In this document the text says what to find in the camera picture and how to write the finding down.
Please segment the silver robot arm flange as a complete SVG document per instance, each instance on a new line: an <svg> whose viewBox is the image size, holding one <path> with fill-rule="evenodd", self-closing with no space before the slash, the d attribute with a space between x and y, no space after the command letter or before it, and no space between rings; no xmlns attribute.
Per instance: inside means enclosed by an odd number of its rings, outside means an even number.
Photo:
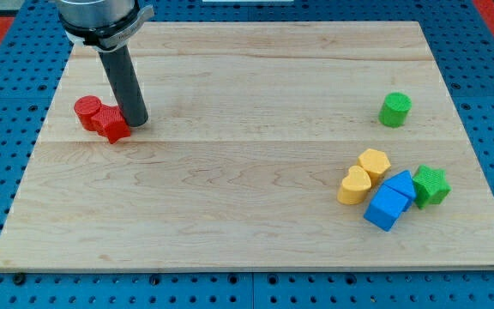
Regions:
<svg viewBox="0 0 494 309"><path fill-rule="evenodd" d="M56 0L55 4L68 39L97 52L124 47L154 17L152 5L141 6L136 0Z"/></svg>

